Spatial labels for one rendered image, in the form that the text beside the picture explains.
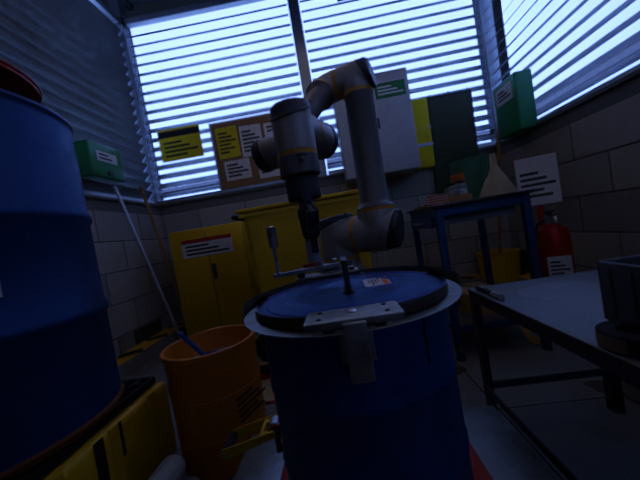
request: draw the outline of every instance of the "orange bin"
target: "orange bin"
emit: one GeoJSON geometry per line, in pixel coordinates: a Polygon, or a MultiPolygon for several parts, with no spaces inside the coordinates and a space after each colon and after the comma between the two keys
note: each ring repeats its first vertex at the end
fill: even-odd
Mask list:
{"type": "Polygon", "coordinates": [[[187,474],[229,480],[242,456],[220,458],[227,436],[266,416],[255,334],[244,325],[229,325],[189,338],[205,352],[223,350],[198,356],[178,341],[160,354],[187,474]]]}

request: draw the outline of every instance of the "white label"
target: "white label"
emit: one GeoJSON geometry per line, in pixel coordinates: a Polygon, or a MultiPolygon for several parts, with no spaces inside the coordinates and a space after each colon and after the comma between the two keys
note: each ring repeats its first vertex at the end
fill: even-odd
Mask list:
{"type": "Polygon", "coordinates": [[[233,238],[230,233],[197,240],[185,240],[180,245],[182,246],[182,258],[185,260],[233,252],[233,238]]]}
{"type": "Polygon", "coordinates": [[[367,288],[381,287],[383,285],[390,285],[391,280],[389,280],[388,278],[367,278],[366,280],[362,281],[362,284],[367,288]]]}
{"type": "Polygon", "coordinates": [[[260,178],[272,178],[272,177],[279,177],[280,176],[280,169],[276,168],[275,170],[271,170],[270,172],[263,172],[262,170],[260,170],[260,178]]]}
{"type": "Polygon", "coordinates": [[[516,160],[513,168],[518,191],[529,192],[531,206],[562,201],[558,158],[555,153],[516,160]]]}
{"type": "Polygon", "coordinates": [[[549,269],[550,277],[568,275],[573,273],[573,258],[571,258],[571,255],[547,257],[547,268],[549,269]]]}
{"type": "Polygon", "coordinates": [[[264,138],[273,137],[273,125],[271,122],[263,123],[262,128],[264,129],[264,138]]]}
{"type": "Polygon", "coordinates": [[[102,150],[96,150],[96,160],[110,165],[115,165],[116,167],[118,166],[118,157],[111,155],[110,153],[103,152],[102,150]]]}
{"type": "Polygon", "coordinates": [[[496,105],[498,108],[513,98],[513,86],[511,82],[512,80],[509,80],[504,87],[496,92],[496,105]]]}
{"type": "Polygon", "coordinates": [[[259,123],[242,125],[238,127],[240,133],[240,144],[242,145],[242,155],[251,156],[251,146],[253,142],[262,139],[262,129],[259,123]]]}
{"type": "Polygon", "coordinates": [[[229,160],[224,162],[224,171],[227,174],[227,182],[251,178],[251,159],[241,158],[240,160],[229,160]]]}

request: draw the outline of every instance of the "red fire extinguisher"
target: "red fire extinguisher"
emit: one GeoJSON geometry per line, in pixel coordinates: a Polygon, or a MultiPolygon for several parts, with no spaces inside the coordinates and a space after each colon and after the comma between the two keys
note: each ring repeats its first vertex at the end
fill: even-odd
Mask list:
{"type": "Polygon", "coordinates": [[[547,222],[543,220],[536,225],[542,276],[574,273],[575,263],[569,229],[558,225],[558,217],[553,210],[545,212],[544,216],[547,222]]]}

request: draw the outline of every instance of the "red mat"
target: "red mat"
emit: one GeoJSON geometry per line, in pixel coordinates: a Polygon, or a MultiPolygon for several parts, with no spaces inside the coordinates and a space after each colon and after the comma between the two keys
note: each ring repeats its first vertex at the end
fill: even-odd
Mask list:
{"type": "MultiPolygon", "coordinates": [[[[482,463],[482,460],[480,460],[480,457],[478,457],[478,454],[471,445],[469,445],[469,453],[471,454],[471,466],[473,468],[474,480],[492,480],[491,475],[489,475],[489,472],[482,463]]],[[[289,480],[289,474],[287,473],[286,466],[282,470],[282,477],[280,477],[280,480],[289,480]]]]}

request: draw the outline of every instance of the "metal table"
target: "metal table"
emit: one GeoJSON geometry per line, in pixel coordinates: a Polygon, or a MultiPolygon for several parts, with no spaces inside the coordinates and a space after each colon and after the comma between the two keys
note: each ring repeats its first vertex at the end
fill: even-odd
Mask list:
{"type": "Polygon", "coordinates": [[[605,321],[598,272],[559,275],[526,282],[513,282],[491,287],[502,293],[504,301],[470,289],[473,323],[478,334],[480,368],[488,405],[502,409],[522,432],[569,479],[576,477],[516,416],[496,393],[496,389],[602,376],[606,404],[615,413],[624,413],[621,380],[640,388],[640,360],[616,355],[598,346],[595,326],[605,321]],[[490,308],[513,322],[598,366],[598,369],[539,375],[535,377],[493,380],[487,351],[481,306],[490,308]]]}
{"type": "MultiPolygon", "coordinates": [[[[520,206],[524,224],[524,233],[527,244],[527,251],[531,259],[531,278],[540,278],[540,262],[538,260],[538,244],[536,241],[535,226],[533,224],[533,213],[531,211],[531,200],[529,192],[515,192],[493,197],[477,198],[465,202],[449,203],[436,207],[419,207],[409,212],[411,217],[411,228],[416,245],[416,255],[418,265],[424,266],[424,255],[422,254],[422,243],[420,240],[420,230],[423,228],[436,228],[438,231],[438,243],[440,244],[440,256],[442,267],[451,270],[451,260],[449,258],[449,246],[447,244],[447,232],[445,225],[452,223],[462,223],[469,221],[478,222],[480,233],[480,247],[484,260],[487,283],[493,284],[493,270],[489,256],[489,242],[487,240],[487,227],[484,219],[516,213],[516,207],[520,206]]],[[[458,307],[452,305],[449,308],[451,319],[451,329],[453,330],[453,343],[456,349],[456,357],[459,361],[466,360],[464,347],[462,346],[462,328],[458,307]]],[[[548,349],[550,345],[543,342],[543,348],[548,349]]]]}

